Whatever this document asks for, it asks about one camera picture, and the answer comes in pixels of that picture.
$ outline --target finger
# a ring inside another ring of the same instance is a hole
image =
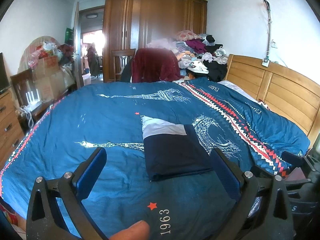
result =
[[[127,229],[111,236],[110,240],[148,240],[150,227],[147,222],[141,220]]]

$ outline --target ceiling light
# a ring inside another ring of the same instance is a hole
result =
[[[98,14],[97,13],[89,13],[85,16],[87,19],[93,19],[93,18],[97,18]]]

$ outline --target open door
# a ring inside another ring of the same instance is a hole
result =
[[[79,2],[77,2],[76,13],[75,13],[75,24],[74,24],[74,38],[73,38],[73,59],[75,61],[75,77],[77,83],[77,89],[83,87],[83,78],[82,78],[82,68],[81,68],[81,44],[80,44],[80,26],[79,26]]]

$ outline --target power outlet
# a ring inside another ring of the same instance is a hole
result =
[[[269,63],[270,63],[270,60],[268,60],[268,62],[262,61],[261,65],[264,66],[264,67],[268,67]]]

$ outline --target zigzag stripe pattern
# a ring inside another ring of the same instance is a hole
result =
[[[261,167],[265,168],[271,173],[273,172],[275,175],[279,173],[279,175],[286,177],[286,170],[284,170],[285,167],[282,165],[282,162],[279,160],[274,151],[250,133],[248,125],[238,117],[235,111],[219,102],[209,93],[206,93],[201,89],[197,89],[194,85],[188,83],[180,83],[179,85],[184,87],[206,105],[219,112],[222,117],[231,124],[231,127],[239,135],[239,137],[257,153],[260,160],[263,160],[265,163],[267,163],[267,165],[264,165],[261,163],[261,161],[258,161]]]

